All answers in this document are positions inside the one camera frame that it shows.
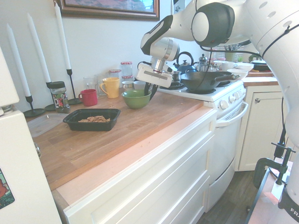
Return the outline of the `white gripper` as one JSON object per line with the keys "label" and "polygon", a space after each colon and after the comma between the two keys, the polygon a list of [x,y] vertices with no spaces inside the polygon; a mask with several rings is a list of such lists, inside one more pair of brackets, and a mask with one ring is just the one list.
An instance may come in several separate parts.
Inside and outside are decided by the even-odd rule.
{"label": "white gripper", "polygon": [[138,68],[138,73],[136,75],[136,79],[140,81],[144,81],[144,95],[150,95],[150,100],[154,97],[157,91],[157,85],[169,88],[172,82],[172,75],[167,72],[156,72],[147,65],[140,65]]}

